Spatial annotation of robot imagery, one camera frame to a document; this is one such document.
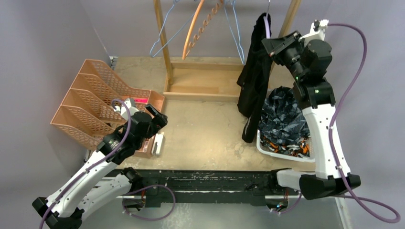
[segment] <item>blue wire hanger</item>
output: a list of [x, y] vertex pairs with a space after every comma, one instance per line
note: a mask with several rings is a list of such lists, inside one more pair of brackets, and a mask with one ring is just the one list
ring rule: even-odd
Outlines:
[[[230, 3], [232, 5], [232, 9], [234, 11], [235, 22], [236, 22], [236, 30], [237, 30], [237, 33], [238, 33], [238, 40], [239, 40], [238, 42], [236, 41], [234, 31], [232, 30], [231, 24], [229, 22], [228, 13], [226, 11], [226, 4], [228, 4], [228, 3]], [[235, 3], [236, 3], [236, 0], [226, 1], [225, 6], [224, 6], [224, 10], [225, 10], [226, 19], [228, 20], [229, 29], [231, 30], [232, 37], [234, 38], [234, 41], [235, 41], [235, 44], [236, 44], [236, 49], [238, 50], [239, 58], [241, 59], [242, 64], [245, 64], [245, 54], [243, 52], [243, 48], [242, 48], [242, 45], [241, 45], [238, 17], [236, 16], [236, 11], [235, 11]]]
[[191, 19], [193, 18], [193, 16], [194, 16], [195, 13], [193, 13], [193, 14], [191, 15], [191, 17], [186, 21], [186, 23], [166, 42], [166, 44], [164, 44], [164, 45], [161, 47], [161, 49], [159, 49], [155, 54], [152, 54], [152, 51], [153, 51], [153, 49], [155, 48], [155, 45], [160, 42], [160, 36], [162, 35], [162, 32], [163, 32], [163, 30], [164, 30], [164, 26], [165, 26], [165, 24], [166, 24], [166, 20], [167, 20], [168, 15], [170, 14], [170, 12], [172, 11], [172, 9], [174, 8], [174, 5], [175, 5], [177, 2], [179, 2], [179, 1], [180, 1], [180, 0], [173, 0], [173, 5], [171, 6], [171, 8], [169, 9], [169, 11], [168, 11], [167, 14], [166, 14], [165, 19], [164, 19], [163, 24], [162, 24], [162, 28], [161, 28], [161, 30], [160, 30], [160, 32], [159, 32], [159, 39], [158, 39], [158, 41], [156, 41], [156, 42], [152, 45], [152, 48], [150, 49], [149, 55], [150, 55], [151, 57], [157, 56], [157, 55], [164, 49], [164, 47], [166, 47], [166, 46], [171, 42], [171, 40], [173, 40], [173, 38], [174, 38], [175, 36], [177, 36], [177, 34], [179, 34], [179, 32], [180, 32], [180, 31], [191, 21]]

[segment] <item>wooden rack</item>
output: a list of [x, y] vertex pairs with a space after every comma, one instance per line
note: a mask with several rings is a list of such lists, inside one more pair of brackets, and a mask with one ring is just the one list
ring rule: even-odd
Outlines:
[[[291, 0], [279, 37], [286, 36], [295, 18], [301, 0]], [[163, 14], [160, 0], [153, 0], [159, 31], [162, 29]], [[162, 46], [166, 44], [166, 32], [160, 36]], [[235, 58], [233, 63], [212, 61], [175, 62], [170, 60], [169, 48], [163, 48], [166, 65], [166, 83], [163, 95], [168, 99], [237, 102], [240, 87], [236, 84], [243, 65]]]

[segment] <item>pile of clothes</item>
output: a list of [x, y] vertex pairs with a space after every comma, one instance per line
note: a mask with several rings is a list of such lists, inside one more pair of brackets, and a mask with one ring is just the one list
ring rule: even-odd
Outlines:
[[266, 149], [289, 156], [309, 157], [308, 124], [291, 88], [274, 89], [263, 104], [260, 143]]

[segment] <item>pink object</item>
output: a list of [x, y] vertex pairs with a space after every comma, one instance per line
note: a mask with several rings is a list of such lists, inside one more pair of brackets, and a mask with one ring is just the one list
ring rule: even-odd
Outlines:
[[138, 102], [138, 103], [147, 103], [147, 102], [148, 102], [148, 99], [135, 99], [135, 102]]

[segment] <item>orange hanger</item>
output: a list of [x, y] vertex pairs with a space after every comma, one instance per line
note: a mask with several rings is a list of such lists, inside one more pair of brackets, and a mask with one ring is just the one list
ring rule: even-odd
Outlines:
[[183, 48], [183, 56], [182, 59], [185, 60], [186, 57], [189, 55], [190, 50], [192, 47], [194, 47], [195, 42], [198, 41], [200, 38], [200, 35], [204, 32], [205, 27], [207, 27], [208, 23], [210, 23], [210, 20], [214, 17], [214, 15], [217, 14], [219, 8], [224, 4], [224, 0], [219, 0], [219, 3], [217, 2], [215, 7], [211, 10], [211, 13], [207, 15], [207, 19], [203, 21], [202, 27], [198, 29], [198, 34], [194, 35], [193, 41], [190, 41], [191, 33], [192, 30], [194, 29], [195, 21], [197, 20], [198, 14], [200, 14], [201, 8], [204, 4], [205, 0], [201, 0], [200, 4], [198, 4], [198, 7], [195, 11], [194, 17], [192, 18], [191, 25], [189, 28], [189, 32], [187, 33], [186, 37], [186, 42], [184, 43], [184, 48]]

